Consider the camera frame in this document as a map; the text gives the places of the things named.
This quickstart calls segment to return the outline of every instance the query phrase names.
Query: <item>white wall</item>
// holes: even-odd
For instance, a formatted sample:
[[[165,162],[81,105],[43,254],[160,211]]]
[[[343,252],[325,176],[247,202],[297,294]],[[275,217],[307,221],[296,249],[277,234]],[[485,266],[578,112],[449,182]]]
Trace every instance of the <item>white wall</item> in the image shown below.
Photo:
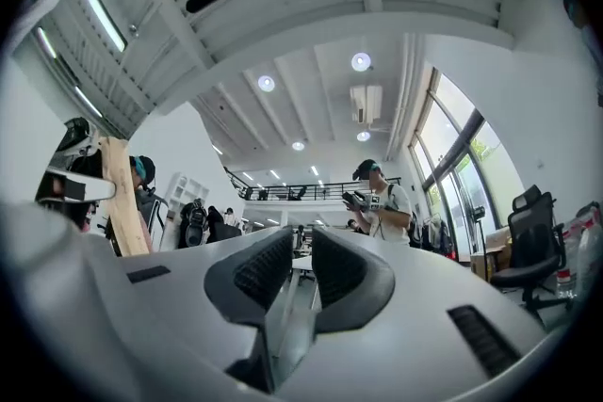
[[[155,186],[165,197],[172,177],[182,172],[209,189],[207,206],[218,211],[233,208],[236,217],[243,214],[243,201],[226,176],[218,154],[199,113],[189,104],[181,105],[168,116],[150,115],[129,142],[130,155],[144,155],[155,163]]]
[[[0,59],[0,199],[33,201],[67,129],[10,57]]]
[[[490,122],[524,186],[558,199],[559,221],[603,200],[603,109],[596,72],[562,0],[522,0],[512,52],[430,36],[427,59]]]
[[[62,122],[72,118],[88,118],[90,115],[83,112],[59,85],[34,42],[36,39],[32,35],[28,36],[12,55],[29,79],[31,86],[38,91],[44,102]]]

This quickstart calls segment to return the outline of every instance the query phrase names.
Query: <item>ceiling light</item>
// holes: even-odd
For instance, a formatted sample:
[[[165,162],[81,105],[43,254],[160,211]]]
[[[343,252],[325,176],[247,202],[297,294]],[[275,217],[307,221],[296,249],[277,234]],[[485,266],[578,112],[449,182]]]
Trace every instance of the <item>ceiling light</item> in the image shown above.
[[[262,77],[260,77],[257,80],[257,85],[264,91],[264,92],[273,92],[274,91],[274,79],[272,79],[271,77],[267,76],[267,75],[263,75]]]
[[[94,104],[90,102],[90,99],[88,99],[84,95],[84,93],[81,91],[81,89],[78,86],[75,86],[75,92],[77,92],[77,95],[81,98],[82,101],[84,101],[84,103],[86,103],[88,105],[88,107],[92,110],[92,112],[94,114],[96,114],[99,118],[103,117],[101,112],[96,107],[94,107]]]
[[[357,137],[360,142],[367,142],[370,139],[370,132],[365,131],[364,133],[360,133]]]
[[[48,56],[53,59],[56,59],[57,52],[55,51],[55,49],[53,49],[52,44],[48,40],[48,37],[46,37],[46,32],[44,32],[44,29],[42,29],[41,27],[38,27],[38,35],[40,36],[41,43],[44,45],[44,49],[46,49]]]
[[[351,67],[357,72],[368,71],[370,65],[370,56],[364,52],[359,52],[351,59]]]
[[[111,21],[110,17],[106,13],[106,10],[103,7],[103,4],[101,4],[101,1],[100,0],[88,0],[88,2],[90,4],[90,6],[92,7],[92,10],[94,10],[96,17],[98,17],[98,20],[101,21],[101,24],[105,28],[106,33],[109,35],[111,40],[113,40],[113,43],[115,43],[115,46],[118,48],[118,50],[120,52],[123,52],[125,50],[125,42],[123,41],[123,37],[118,32],[117,28],[113,24],[113,21]]]

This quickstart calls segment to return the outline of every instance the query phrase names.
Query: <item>office chair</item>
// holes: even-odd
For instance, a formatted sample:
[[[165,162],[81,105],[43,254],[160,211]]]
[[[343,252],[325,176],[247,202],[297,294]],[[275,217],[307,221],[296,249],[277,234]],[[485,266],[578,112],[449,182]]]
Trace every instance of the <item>office chair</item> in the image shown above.
[[[513,200],[509,228],[513,240],[511,267],[495,273],[490,280],[497,288],[523,288],[525,309],[543,323],[538,310],[565,304],[568,299],[541,300],[533,292],[546,278],[565,266],[563,225],[554,226],[554,200],[532,186]]]

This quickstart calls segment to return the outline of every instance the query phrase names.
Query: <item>white t-shirt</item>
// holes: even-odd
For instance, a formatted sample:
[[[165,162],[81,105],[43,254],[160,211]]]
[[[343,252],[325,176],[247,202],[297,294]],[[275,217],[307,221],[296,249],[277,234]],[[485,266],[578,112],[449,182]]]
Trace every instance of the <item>white t-shirt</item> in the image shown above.
[[[411,208],[411,202],[408,199],[408,195],[404,188],[400,185],[392,185],[391,195],[388,197],[387,192],[389,190],[387,185],[385,189],[379,193],[375,193],[382,199],[387,199],[384,203],[386,208],[391,208],[400,213],[412,216],[413,210]],[[382,221],[377,213],[367,213],[365,219],[370,223],[370,236],[385,241],[400,241],[405,245],[409,245],[411,239],[408,237],[408,233],[404,228],[397,228],[385,221]]]

